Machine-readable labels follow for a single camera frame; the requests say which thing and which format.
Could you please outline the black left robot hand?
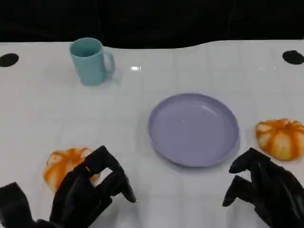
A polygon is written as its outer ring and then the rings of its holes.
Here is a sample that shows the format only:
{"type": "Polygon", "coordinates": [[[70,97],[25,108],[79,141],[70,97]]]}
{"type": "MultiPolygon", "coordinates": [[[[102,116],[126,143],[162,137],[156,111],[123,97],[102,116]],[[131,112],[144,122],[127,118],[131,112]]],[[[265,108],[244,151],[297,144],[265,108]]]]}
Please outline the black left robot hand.
{"type": "Polygon", "coordinates": [[[118,194],[136,202],[120,163],[101,146],[63,179],[55,193],[49,220],[61,228],[87,228],[118,194]]]}

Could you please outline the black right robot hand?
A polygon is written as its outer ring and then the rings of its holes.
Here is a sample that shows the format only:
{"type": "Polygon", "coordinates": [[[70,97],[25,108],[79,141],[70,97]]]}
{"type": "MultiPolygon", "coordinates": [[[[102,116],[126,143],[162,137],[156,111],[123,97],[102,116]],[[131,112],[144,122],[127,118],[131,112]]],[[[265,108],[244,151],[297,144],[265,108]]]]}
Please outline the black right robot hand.
{"type": "Polygon", "coordinates": [[[250,147],[231,164],[235,177],[222,205],[236,199],[251,203],[258,216],[271,228],[304,226],[304,188],[288,170],[250,147]]]}

